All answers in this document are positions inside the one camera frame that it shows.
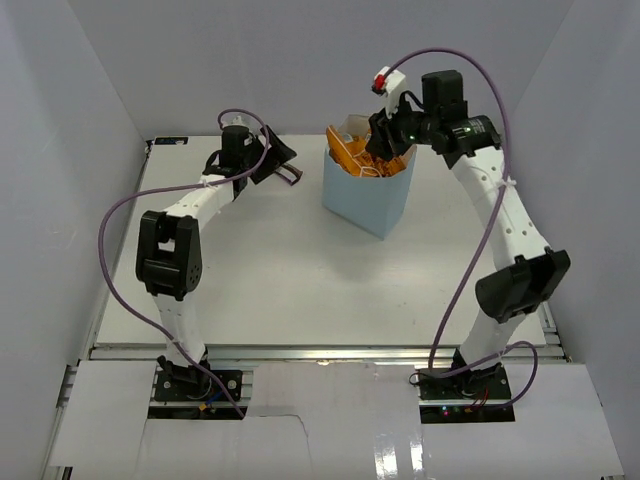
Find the brown chocolate bar wrapper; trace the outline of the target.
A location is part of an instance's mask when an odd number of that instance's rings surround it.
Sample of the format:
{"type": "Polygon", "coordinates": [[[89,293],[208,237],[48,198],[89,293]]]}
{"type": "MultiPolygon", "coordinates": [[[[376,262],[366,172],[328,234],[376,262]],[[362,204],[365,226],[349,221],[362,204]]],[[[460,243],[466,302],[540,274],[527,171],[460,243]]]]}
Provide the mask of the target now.
{"type": "Polygon", "coordinates": [[[303,171],[288,163],[280,166],[274,174],[281,180],[285,181],[289,186],[296,185],[303,176],[303,171]]]}

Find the orange chips bag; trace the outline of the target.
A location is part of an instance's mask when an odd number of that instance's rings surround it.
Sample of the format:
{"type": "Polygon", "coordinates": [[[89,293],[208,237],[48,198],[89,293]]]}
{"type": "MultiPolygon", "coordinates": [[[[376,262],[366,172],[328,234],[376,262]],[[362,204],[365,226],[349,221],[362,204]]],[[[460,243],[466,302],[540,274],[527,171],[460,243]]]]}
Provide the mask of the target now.
{"type": "Polygon", "coordinates": [[[354,177],[384,178],[392,177],[407,168],[408,161],[403,157],[394,157],[385,161],[366,150],[371,137],[341,133],[330,125],[326,129],[330,158],[345,172],[354,177]]]}

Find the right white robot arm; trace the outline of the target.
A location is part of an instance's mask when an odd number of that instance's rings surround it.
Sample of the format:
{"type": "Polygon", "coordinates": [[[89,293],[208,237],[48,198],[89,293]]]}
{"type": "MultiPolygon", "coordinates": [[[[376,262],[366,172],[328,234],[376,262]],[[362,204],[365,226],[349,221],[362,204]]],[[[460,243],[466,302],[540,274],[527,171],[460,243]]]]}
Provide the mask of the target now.
{"type": "Polygon", "coordinates": [[[551,297],[571,261],[531,220],[491,120],[469,115],[462,75],[425,74],[421,85],[423,101],[412,109],[403,73],[385,67],[374,77],[372,89],[385,105],[369,118],[366,150],[389,161],[415,145],[429,146],[462,185],[484,228],[480,245],[491,249],[495,270],[474,286],[478,315],[451,372],[453,390],[472,399],[486,389],[486,373],[499,364],[523,320],[551,297]]]}

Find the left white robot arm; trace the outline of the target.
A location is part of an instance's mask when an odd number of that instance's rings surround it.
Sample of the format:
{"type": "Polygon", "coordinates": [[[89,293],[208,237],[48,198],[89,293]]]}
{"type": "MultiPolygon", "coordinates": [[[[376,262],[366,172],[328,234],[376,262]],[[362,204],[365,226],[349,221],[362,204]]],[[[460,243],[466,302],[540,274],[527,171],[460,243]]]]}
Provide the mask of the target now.
{"type": "Polygon", "coordinates": [[[260,132],[264,140],[246,126],[224,127],[221,148],[202,171],[204,186],[162,211],[146,211],[140,220],[135,274],[170,335],[158,364],[170,384],[191,399],[208,396],[214,384],[192,296],[203,275],[200,233],[249,182],[257,185],[279,174],[297,156],[270,127],[260,132]]]}

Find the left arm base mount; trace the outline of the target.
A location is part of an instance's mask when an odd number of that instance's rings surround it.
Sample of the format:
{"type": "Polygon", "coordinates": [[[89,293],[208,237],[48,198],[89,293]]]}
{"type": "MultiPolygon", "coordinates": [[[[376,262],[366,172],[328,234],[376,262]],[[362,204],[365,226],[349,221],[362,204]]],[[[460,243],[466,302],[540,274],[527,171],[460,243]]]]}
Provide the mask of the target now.
{"type": "Polygon", "coordinates": [[[158,371],[151,395],[148,417],[164,420],[241,420],[242,414],[229,403],[226,394],[210,377],[190,383],[158,371]]]}

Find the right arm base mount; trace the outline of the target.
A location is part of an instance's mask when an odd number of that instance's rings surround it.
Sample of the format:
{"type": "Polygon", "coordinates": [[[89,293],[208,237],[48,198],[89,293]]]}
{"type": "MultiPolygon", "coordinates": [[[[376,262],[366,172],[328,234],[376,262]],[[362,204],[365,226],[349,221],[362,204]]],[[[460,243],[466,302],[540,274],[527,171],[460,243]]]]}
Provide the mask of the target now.
{"type": "Polygon", "coordinates": [[[419,391],[420,420],[423,425],[512,423],[516,420],[512,393],[502,365],[488,374],[470,372],[461,376],[436,378],[426,369],[409,376],[409,384],[419,391]]]}

